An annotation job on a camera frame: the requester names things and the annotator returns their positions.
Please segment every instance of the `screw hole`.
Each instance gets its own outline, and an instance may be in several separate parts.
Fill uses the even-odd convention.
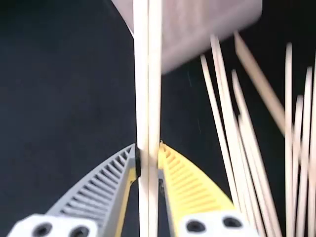
[[[223,222],[226,227],[239,228],[242,226],[241,222],[234,217],[226,217]]]
[[[52,225],[49,222],[42,223],[38,225],[35,230],[33,231],[34,237],[44,237],[49,234],[52,229]]]
[[[189,232],[202,232],[205,231],[205,225],[200,221],[190,221],[187,224],[187,230]]]
[[[89,234],[89,229],[84,226],[80,226],[75,228],[71,234],[70,237],[87,237]]]

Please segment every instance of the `black background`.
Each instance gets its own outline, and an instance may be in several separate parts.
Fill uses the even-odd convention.
[[[263,0],[260,20],[241,32],[283,104],[286,43],[293,42],[293,102],[314,65],[312,2]],[[222,50],[228,76],[237,70],[284,234],[284,138],[232,38]],[[214,79],[210,51],[206,57]],[[110,0],[0,2],[0,236],[45,213],[92,168],[136,141],[133,62],[132,36]],[[161,138],[229,194],[199,58],[163,77]],[[139,236],[137,198],[133,184],[122,236]],[[168,236],[159,202],[158,235]]]

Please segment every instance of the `ribbed gripper pad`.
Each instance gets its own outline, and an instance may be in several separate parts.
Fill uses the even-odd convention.
[[[68,190],[47,212],[94,220],[104,227],[112,215],[117,196],[123,196],[124,180],[135,167],[135,145],[130,145],[94,168]]]
[[[175,230],[186,215],[234,209],[229,198],[203,171],[163,143],[158,162]]]

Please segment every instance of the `wooden stick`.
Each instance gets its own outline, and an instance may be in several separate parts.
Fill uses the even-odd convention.
[[[241,138],[242,138],[242,142],[244,144],[245,147],[245,151],[246,151],[246,157],[249,163],[249,168],[251,171],[251,175],[252,175],[252,179],[253,179],[253,183],[254,183],[254,187],[255,187],[255,191],[257,193],[257,198],[259,201],[259,205],[260,205],[260,209],[261,209],[261,213],[262,213],[262,217],[263,217],[263,222],[266,226],[266,230],[267,230],[267,236],[268,237],[273,237],[274,236],[274,231],[272,228],[272,224],[271,224],[271,219],[269,217],[269,212],[268,212],[268,208],[266,206],[266,202],[264,199],[264,194],[262,191],[262,187],[260,185],[260,180],[259,180],[259,176],[258,176],[258,172],[257,172],[257,168],[256,168],[256,164],[255,164],[255,160],[254,160],[254,156],[251,150],[251,145],[249,143],[250,140],[250,136],[249,133],[244,125],[243,119],[240,117],[239,118],[239,128],[240,128],[240,133],[241,133]]]
[[[149,113],[149,231],[158,234],[158,150],[160,143],[162,0],[149,0],[148,113]]]
[[[303,110],[303,139],[302,139],[302,158],[301,175],[298,195],[298,211],[296,236],[304,236],[305,231],[305,213],[307,197],[307,173],[308,173],[308,154],[310,145],[310,121],[311,121],[311,92],[312,92],[312,69],[308,68],[306,72],[305,92],[304,92],[304,110]]]
[[[293,171],[292,171],[292,183],[293,183],[293,213],[296,213],[296,201],[297,201],[297,181],[298,181],[298,160],[301,150],[301,127],[303,116],[303,96],[299,95],[296,100],[295,109],[295,122],[294,122],[294,138],[293,138]],[[295,216],[293,216],[293,224],[295,225]]]
[[[312,103],[312,127],[311,127],[311,159],[309,172],[308,189],[308,237],[315,237],[315,203],[316,203],[316,183],[313,178],[313,170],[316,164],[316,59],[314,67],[314,86]]]
[[[238,117],[238,121],[239,121],[239,130],[240,129],[240,125],[242,124],[241,121],[241,117]],[[251,210],[252,210],[252,215],[254,215],[254,224],[252,224],[253,227],[256,227],[259,233],[260,237],[266,237],[266,232],[262,223],[262,219],[261,219],[261,214],[260,214],[260,209],[259,209],[259,205],[258,205],[258,201],[257,201],[257,197],[256,197],[256,193],[255,193],[255,189],[252,183],[252,179],[251,179],[251,175],[250,175],[250,170],[249,170],[249,166],[248,166],[248,162],[246,159],[246,154],[245,154],[245,150],[244,150],[244,146],[242,144],[242,140],[241,140],[241,136],[240,133],[238,134],[238,139],[239,139],[239,145],[240,148],[242,149],[241,152],[241,157],[242,157],[242,163],[243,163],[243,167],[244,167],[244,171],[245,171],[245,175],[246,175],[246,182],[247,182],[247,186],[249,189],[249,196],[250,196],[250,205],[251,205]],[[251,157],[248,159],[253,160],[252,154],[248,153]]]
[[[292,45],[285,55],[285,210],[286,236],[293,237],[293,191],[292,191]]]
[[[213,89],[213,85],[212,85],[212,81],[211,81],[211,76],[209,74],[209,70],[208,70],[207,61],[206,61],[205,56],[202,55],[200,59],[201,59],[205,84],[206,84],[206,88],[207,88],[207,92],[208,92],[208,97],[209,97],[209,101],[211,104],[213,117],[215,120],[217,136],[218,136],[219,144],[220,144],[221,151],[222,151],[222,156],[223,156],[223,161],[224,161],[225,170],[226,170],[226,174],[227,174],[228,184],[230,187],[230,191],[231,191],[231,195],[232,195],[232,199],[233,199],[233,204],[237,208],[237,207],[239,207],[239,203],[238,203],[236,185],[235,185],[235,180],[234,180],[234,175],[233,175],[230,157],[228,154],[228,149],[227,149],[227,145],[226,145],[226,140],[225,140],[225,135],[224,135],[223,127],[222,127],[222,122],[221,122],[220,114],[218,111],[217,102],[216,102],[216,98],[215,98],[215,94],[214,94],[214,89]]]
[[[133,1],[137,147],[141,177],[138,179],[140,237],[149,231],[148,178],[148,1]]]
[[[238,138],[238,145],[239,145],[240,154],[241,154],[240,171],[244,174],[244,186],[243,186],[244,188],[242,192],[243,192],[243,198],[245,200],[245,208],[247,211],[247,217],[248,217],[249,223],[251,224],[252,227],[256,228],[256,222],[255,222],[254,213],[253,213],[252,204],[251,204],[251,198],[250,198],[250,187],[249,187],[247,175],[246,175],[246,169],[248,169],[248,163],[246,161],[246,154],[242,146],[242,141],[241,141],[241,137],[239,133],[239,126],[238,126],[235,116],[234,116],[234,122],[235,122],[237,138]]]
[[[220,104],[222,107],[222,113],[223,113],[223,121],[224,121],[224,126],[225,126],[225,130],[230,131],[231,130],[231,126],[232,123],[229,121],[229,110],[226,108],[226,101],[225,101],[225,97],[224,97],[224,92],[222,89],[222,75],[221,75],[221,70],[219,67],[219,62],[218,62],[218,57],[217,57],[217,53],[218,53],[218,45],[216,42],[216,38],[211,36],[211,46],[212,46],[212,52],[213,52],[213,61],[214,61],[214,66],[215,66],[215,73],[216,73],[216,80],[217,80],[217,85],[218,85],[218,91],[219,91],[219,95],[220,95]],[[229,153],[230,153],[230,157],[235,155],[235,151],[233,150],[233,146],[232,146],[232,139],[231,137],[227,137],[227,141],[228,141],[228,148],[229,148]],[[236,191],[237,191],[237,195],[238,195],[238,203],[236,209],[242,211],[245,211],[244,208],[244,200],[243,200],[243,196],[242,196],[242,192],[241,192],[241,182],[239,181],[239,176],[238,176],[238,170],[236,169],[237,165],[236,164],[236,159],[232,159],[232,168],[233,168],[233,172],[234,172],[234,178],[235,178],[235,184],[236,184]]]
[[[236,101],[239,107],[239,111],[242,117],[242,121],[245,124],[245,128],[247,129],[250,139],[250,146],[251,146],[251,150],[252,150],[252,155],[254,157],[254,161],[255,161],[255,166],[257,169],[257,175],[259,176],[259,180],[260,180],[260,184],[262,186],[262,191],[263,191],[263,198],[265,199],[267,208],[268,208],[268,212],[269,212],[269,217],[271,219],[271,223],[272,223],[272,227],[273,227],[273,231],[274,231],[274,236],[276,237],[281,237],[282,233],[281,233],[281,229],[280,229],[280,225],[278,222],[278,218],[277,218],[277,212],[276,212],[276,208],[273,202],[273,198],[272,198],[272,194],[271,194],[271,190],[269,187],[269,183],[268,183],[268,179],[267,179],[267,174],[266,171],[264,169],[264,165],[262,162],[262,157],[260,154],[260,150],[259,150],[259,145],[255,136],[255,132],[253,130],[253,126],[251,123],[251,119],[250,119],[250,115],[246,106],[246,102],[240,87],[240,84],[238,82],[238,78],[237,78],[237,74],[233,73],[233,88],[234,88],[234,93],[235,93],[235,97],[236,97]],[[253,172],[255,172],[254,169],[251,170],[251,174],[254,177]],[[268,236],[271,236],[269,234],[269,227],[267,226],[267,232],[268,232]]]
[[[238,145],[237,136],[236,136],[236,130],[234,128],[234,119],[233,119],[234,112],[233,112],[231,99],[230,99],[230,95],[228,91],[226,72],[225,72],[225,67],[224,67],[224,62],[222,58],[219,41],[214,36],[211,36],[211,46],[212,46],[216,79],[217,79],[218,91],[219,91],[220,101],[221,101],[221,106],[222,106],[225,130],[231,133],[227,135],[227,141],[228,141],[230,157],[232,158],[231,161],[232,161],[232,168],[233,168],[235,182],[236,182],[239,208],[242,213],[246,213],[246,208],[245,208],[245,203],[244,203],[244,198],[243,198],[243,193],[242,193],[242,189],[243,189],[242,186],[244,185],[244,181],[241,177],[241,172],[239,169],[240,167],[239,162],[241,161],[240,150],[239,150],[239,147],[237,146]]]
[[[261,71],[256,60],[252,56],[245,42],[238,33],[235,33],[235,50],[243,67],[249,74],[252,83],[259,92],[263,102],[270,111],[273,119],[278,125],[282,134],[285,134],[285,113],[284,108]]]

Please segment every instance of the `bamboo skewer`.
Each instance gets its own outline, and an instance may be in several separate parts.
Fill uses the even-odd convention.
[[[263,191],[263,195],[265,198],[265,202],[267,204],[269,217],[271,219],[271,224],[273,227],[272,229],[274,231],[274,235],[276,237],[281,237],[282,233],[281,233],[281,229],[279,226],[277,212],[276,212],[276,208],[275,208],[274,201],[272,198],[271,190],[269,187],[267,174],[266,174],[266,171],[264,169],[264,165],[262,162],[262,158],[261,158],[259,146],[257,143],[257,139],[255,137],[255,133],[254,133],[254,130],[252,127],[251,119],[249,116],[249,112],[248,112],[248,109],[247,109],[247,106],[246,106],[246,103],[245,103],[245,100],[244,100],[244,97],[243,97],[236,73],[233,73],[233,88],[234,88],[234,93],[235,93],[235,97],[237,100],[237,104],[239,107],[242,121],[245,124],[245,128],[248,132],[248,135],[250,136],[250,139],[249,139],[250,144],[249,145],[251,145],[252,155],[254,156],[255,166],[256,166],[256,170],[257,170],[257,174],[256,174],[256,171],[253,168],[251,170],[251,174],[253,175],[253,177],[256,175],[259,176],[259,180],[260,180],[259,183],[262,186],[262,191]],[[267,220],[266,220],[266,222],[268,224],[268,225],[266,225],[266,227],[267,227],[266,230],[268,232],[268,236],[272,236],[271,233],[269,233],[270,222]]]
[[[247,157],[247,160],[249,163],[249,168],[250,168],[251,176],[253,179],[253,184],[254,184],[257,198],[259,201],[259,205],[260,205],[260,209],[261,209],[261,213],[262,213],[262,217],[263,217],[263,222],[266,226],[267,236],[269,236],[269,237],[274,236],[271,220],[269,218],[268,208],[267,208],[265,200],[264,200],[264,194],[263,194],[263,191],[262,191],[262,188],[260,185],[260,180],[259,180],[259,177],[257,174],[254,156],[252,154],[251,146],[249,143],[250,137],[249,137],[249,134],[246,130],[244,122],[241,118],[239,119],[239,128],[240,128],[242,142],[244,144],[245,151],[246,151],[246,157]]]
[[[238,120],[239,120],[239,131],[241,132],[241,128],[240,128],[240,125],[242,124],[241,117],[238,117]],[[242,144],[240,134],[239,134],[239,145],[240,145],[240,148],[243,150],[243,152],[241,153],[241,157],[242,157],[243,166],[244,166],[244,170],[245,170],[246,182],[247,182],[247,186],[249,189],[250,203],[252,205],[252,211],[253,211],[253,215],[255,218],[255,226],[257,227],[259,236],[266,237],[266,233],[265,233],[265,229],[264,229],[264,226],[262,223],[260,209],[259,209],[255,189],[254,189],[254,186],[253,186],[253,183],[251,180],[250,170],[249,170],[249,166],[248,166],[248,163],[246,160],[245,150],[243,149],[243,144]],[[249,156],[251,156],[248,159],[253,159],[251,152],[248,152],[248,154],[249,154]]]
[[[316,203],[316,183],[312,173],[316,164],[316,59],[314,67],[313,103],[312,103],[312,125],[311,125],[311,154],[308,189],[308,237],[315,237],[315,203]]]
[[[293,191],[292,191],[292,45],[285,56],[285,210],[286,236],[293,237]]]
[[[158,151],[161,106],[162,0],[149,0],[148,18],[148,140],[149,140],[149,230],[158,234]]]
[[[292,185],[293,185],[293,213],[296,213],[297,205],[297,181],[298,181],[298,160],[301,149],[301,127],[303,116],[303,96],[299,95],[296,100],[295,122],[294,122],[294,138],[293,138],[293,171],[292,171]]]
[[[227,104],[227,101],[225,99],[224,89],[222,86],[222,82],[225,80],[224,77],[226,77],[225,70],[221,70],[220,62],[218,60],[218,53],[220,53],[219,42],[218,40],[211,36],[211,46],[212,46],[212,52],[213,52],[213,61],[215,66],[215,73],[216,73],[216,80],[218,85],[218,91],[220,96],[220,102],[222,107],[222,113],[223,113],[223,120],[224,120],[224,126],[225,131],[232,131],[232,121],[230,118],[233,117],[233,109],[229,106],[231,106],[230,102]],[[235,150],[235,142],[232,136],[227,136],[227,142],[228,142],[228,148],[230,157],[235,157],[237,155],[237,151]],[[238,209],[245,213],[245,204],[243,199],[243,193],[242,193],[242,180],[240,179],[239,169],[238,169],[238,157],[231,160],[232,162],[232,168],[234,172],[234,178],[235,178],[235,184],[236,184],[236,190],[238,195]]]
[[[133,12],[137,147],[142,161],[138,179],[139,231],[140,237],[148,237],[148,1],[134,0]]]
[[[311,80],[312,80],[312,69],[308,68],[306,72],[306,82],[305,82],[305,92],[304,92],[301,175],[300,175],[297,226],[296,226],[296,236],[298,237],[304,236],[304,230],[305,230],[308,154],[309,154],[309,143],[310,143]]]
[[[250,53],[248,47],[238,33],[235,33],[235,49],[238,58],[240,59],[243,67],[249,74],[254,86],[259,92],[263,102],[270,111],[273,119],[278,125],[282,134],[285,134],[285,113],[284,108],[274,93],[272,87],[268,83],[265,75],[261,71],[256,60]]]
[[[240,133],[239,133],[239,126],[238,126],[238,123],[237,123],[237,120],[236,120],[235,116],[234,116],[234,122],[235,122],[235,130],[236,130],[237,138],[238,138],[238,145],[239,145],[240,154],[241,154],[240,170],[245,175],[245,177],[244,177],[244,179],[245,179],[244,180],[245,187],[242,190],[242,192],[243,192],[243,196],[244,196],[244,200],[245,200],[245,209],[246,209],[246,212],[247,212],[246,214],[247,214],[248,221],[251,224],[251,226],[253,228],[256,228],[256,222],[255,222],[255,217],[254,217],[254,213],[253,213],[253,207],[252,207],[252,204],[251,204],[252,199],[250,198],[250,184],[249,184],[249,178],[250,177],[247,178],[247,174],[246,174],[246,169],[248,169],[248,163],[246,161],[246,154],[245,154],[245,151],[244,151],[243,146],[242,146],[242,141],[241,141],[241,137],[240,137]]]
[[[237,191],[236,191],[232,165],[231,165],[231,161],[230,161],[230,157],[229,157],[229,153],[228,153],[228,149],[227,149],[227,145],[225,141],[225,135],[224,135],[222,122],[221,122],[220,114],[219,114],[217,103],[216,103],[216,98],[215,98],[214,89],[213,89],[211,77],[210,77],[208,66],[207,66],[207,61],[204,55],[201,56],[201,64],[202,64],[205,84],[207,87],[209,101],[211,104],[211,108],[212,108],[212,112],[213,112],[213,116],[215,120],[216,131],[217,131],[217,135],[218,135],[218,139],[220,143],[220,148],[222,151],[223,161],[224,161],[225,170],[227,174],[228,184],[231,190],[233,204],[237,209],[239,209],[238,196],[237,196]]]

